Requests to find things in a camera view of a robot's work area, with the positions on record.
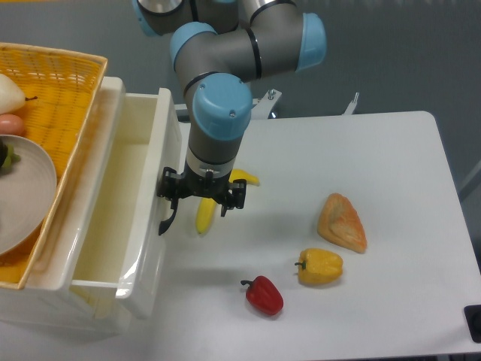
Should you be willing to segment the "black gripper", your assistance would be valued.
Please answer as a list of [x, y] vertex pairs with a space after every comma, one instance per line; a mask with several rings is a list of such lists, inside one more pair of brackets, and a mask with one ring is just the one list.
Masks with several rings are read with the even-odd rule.
[[187, 163], [183, 173], [179, 174], [173, 168], [165, 166], [158, 184], [157, 196], [171, 203], [171, 218], [177, 215], [179, 199], [190, 196], [213, 199], [221, 204], [221, 217], [224, 217], [228, 211], [243, 209], [247, 194], [247, 181], [229, 181], [230, 175], [231, 170], [221, 177], [199, 175]]

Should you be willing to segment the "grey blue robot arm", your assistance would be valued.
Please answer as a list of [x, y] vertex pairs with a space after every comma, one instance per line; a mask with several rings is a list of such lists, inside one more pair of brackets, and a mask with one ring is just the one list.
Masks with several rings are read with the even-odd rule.
[[251, 81], [320, 64], [327, 40], [321, 19], [293, 1], [135, 1], [147, 34], [170, 35], [173, 70], [190, 119], [182, 172], [165, 168], [157, 194], [213, 199], [242, 208], [246, 184], [230, 180], [250, 123]]

